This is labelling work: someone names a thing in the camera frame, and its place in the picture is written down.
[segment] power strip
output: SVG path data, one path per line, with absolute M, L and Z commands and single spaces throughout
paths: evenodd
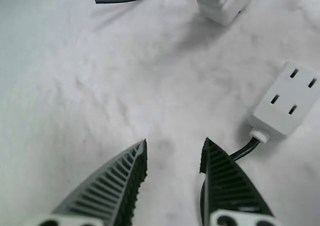
M 249 117 L 251 136 L 266 142 L 269 136 L 288 136 L 301 124 L 320 94 L 317 75 L 287 62 Z

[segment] white cable connector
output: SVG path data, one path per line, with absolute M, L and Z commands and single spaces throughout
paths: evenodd
M 266 143 L 269 136 L 288 136 L 301 124 L 320 95 L 314 73 L 287 62 L 249 117 L 251 136 Z
M 197 2 L 204 16 L 226 26 L 249 0 L 197 0 Z

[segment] white power outlet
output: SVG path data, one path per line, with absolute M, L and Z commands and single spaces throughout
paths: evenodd
M 254 127 L 251 135 L 257 137 L 257 132 L 266 132 L 269 136 L 290 135 L 319 94 L 320 80 L 314 73 L 285 63 L 283 71 L 248 119 Z
M 250 0 L 197 0 L 202 14 L 226 26 Z

